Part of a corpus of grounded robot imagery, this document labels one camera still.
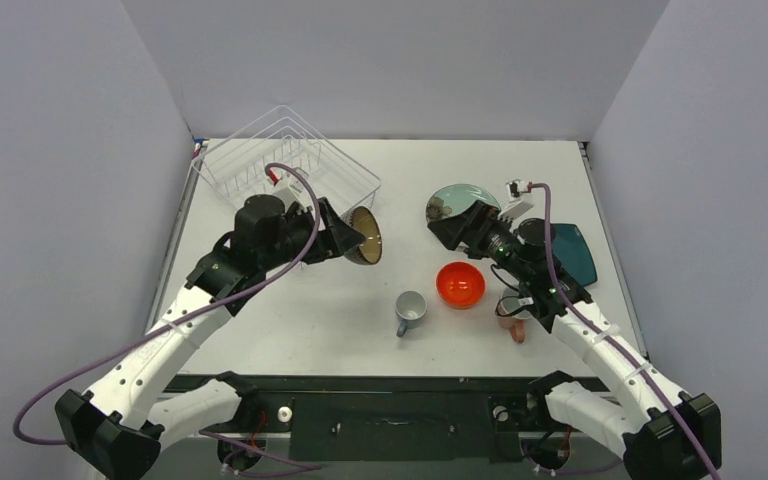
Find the white wall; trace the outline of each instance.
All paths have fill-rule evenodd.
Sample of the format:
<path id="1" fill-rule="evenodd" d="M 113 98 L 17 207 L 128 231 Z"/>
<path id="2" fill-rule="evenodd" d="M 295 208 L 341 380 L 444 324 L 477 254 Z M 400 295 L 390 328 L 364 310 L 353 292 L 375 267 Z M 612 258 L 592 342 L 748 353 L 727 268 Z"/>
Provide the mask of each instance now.
<path id="1" fill-rule="evenodd" d="M 590 154 L 653 360 L 768 478 L 768 2 L 670 2 Z"/>
<path id="2" fill-rule="evenodd" d="M 0 1 L 0 480 L 74 478 L 13 415 L 145 326 L 191 148 L 118 1 Z"/>
<path id="3" fill-rule="evenodd" d="M 123 0 L 198 135 L 592 137 L 667 0 Z"/>

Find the gray mug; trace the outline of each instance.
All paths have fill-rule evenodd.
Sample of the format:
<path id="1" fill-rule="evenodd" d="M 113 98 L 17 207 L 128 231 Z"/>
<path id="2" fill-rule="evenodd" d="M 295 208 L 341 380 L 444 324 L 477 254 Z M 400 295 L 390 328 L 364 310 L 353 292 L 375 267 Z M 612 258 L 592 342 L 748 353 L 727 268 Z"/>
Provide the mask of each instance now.
<path id="1" fill-rule="evenodd" d="M 428 310 L 428 303 L 421 293 L 412 290 L 402 292 L 396 299 L 396 317 L 399 320 L 396 336 L 401 337 L 409 328 L 417 326 L 426 310 Z"/>

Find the red wire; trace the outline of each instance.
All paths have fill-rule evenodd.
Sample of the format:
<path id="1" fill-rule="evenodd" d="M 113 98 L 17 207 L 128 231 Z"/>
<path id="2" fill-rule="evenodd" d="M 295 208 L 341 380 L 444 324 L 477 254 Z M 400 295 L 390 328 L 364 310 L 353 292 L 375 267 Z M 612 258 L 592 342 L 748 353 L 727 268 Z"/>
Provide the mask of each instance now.
<path id="1" fill-rule="evenodd" d="M 254 433 L 252 433 L 251 436 L 251 446 L 254 447 L 254 436 L 260 433 L 260 431 L 263 429 L 263 426 L 266 425 L 266 412 L 263 410 L 260 411 L 260 423 L 257 425 L 257 428 L 254 430 Z"/>
<path id="2" fill-rule="evenodd" d="M 564 449 L 564 445 L 569 444 L 570 435 L 572 435 L 572 427 L 567 427 L 567 434 L 566 434 L 566 436 L 564 436 L 564 441 L 561 442 L 561 446 L 558 447 L 558 450 L 563 450 Z M 567 457 L 569 457 L 569 448 L 565 452 L 565 455 Z"/>
<path id="3" fill-rule="evenodd" d="M 269 179 L 272 180 L 272 185 L 277 184 L 278 181 L 281 180 L 280 178 L 278 178 L 278 175 L 276 175 L 275 172 L 272 171 L 271 168 L 266 171 L 266 174 L 269 175 Z"/>

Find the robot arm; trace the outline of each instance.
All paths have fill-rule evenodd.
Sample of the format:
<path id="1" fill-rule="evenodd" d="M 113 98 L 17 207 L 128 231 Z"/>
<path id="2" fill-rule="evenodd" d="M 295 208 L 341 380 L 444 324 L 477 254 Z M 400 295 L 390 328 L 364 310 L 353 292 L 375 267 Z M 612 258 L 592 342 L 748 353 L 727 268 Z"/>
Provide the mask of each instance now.
<path id="1" fill-rule="evenodd" d="M 324 228 L 303 262 L 341 257 L 366 242 L 327 199 L 320 198 L 318 207 Z M 250 298 L 230 297 L 262 284 L 268 271 L 299 255 L 315 226 L 310 211 L 297 202 L 286 207 L 272 195 L 247 199 L 234 230 L 198 261 L 151 331 L 168 330 L 131 351 L 85 392 L 68 390 L 57 401 L 55 413 L 69 448 L 111 480 L 141 478 L 162 448 L 229 421 L 245 408 L 247 393 L 223 383 L 222 376 L 174 399 L 156 401 L 190 356 Z M 230 303 L 189 321 L 182 318 L 224 299 Z"/>
<path id="2" fill-rule="evenodd" d="M 513 192 L 520 189 L 521 183 L 514 181 L 508 186 Z M 577 382 L 562 380 L 552 383 L 538 400 L 541 413 L 550 422 L 586 433 L 622 457 L 634 480 L 698 480 L 707 474 L 708 458 L 719 468 L 721 429 L 717 405 L 705 394 L 690 397 L 653 369 L 620 336 L 619 328 L 605 318 L 587 290 L 558 259 L 547 258 L 543 220 L 523 221 L 515 235 L 511 231 L 514 215 L 509 212 L 510 208 L 500 212 L 479 200 L 459 215 L 429 222 L 428 228 L 447 249 L 464 251 L 473 259 L 490 258 L 516 278 L 520 297 L 531 299 L 525 307 L 529 313 L 570 347 L 619 402 L 613 404 Z M 559 288 L 566 299 L 558 294 Z M 587 321 L 575 315 L 573 309 Z M 671 409 L 684 426 L 668 413 Z M 700 449 L 680 427 L 689 427 L 708 458 L 699 454 Z"/>

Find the plate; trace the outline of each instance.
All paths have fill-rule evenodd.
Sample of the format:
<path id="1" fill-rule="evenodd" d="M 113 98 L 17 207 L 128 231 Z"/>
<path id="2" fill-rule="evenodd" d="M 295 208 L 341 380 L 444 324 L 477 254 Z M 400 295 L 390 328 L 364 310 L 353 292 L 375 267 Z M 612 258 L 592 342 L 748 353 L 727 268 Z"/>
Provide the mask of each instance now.
<path id="1" fill-rule="evenodd" d="M 502 209 L 496 197 L 487 190 L 467 183 L 456 183 L 437 190 L 428 199 L 428 203 L 425 204 L 425 221 L 432 222 L 460 215 L 476 200 L 493 205 L 499 210 Z"/>

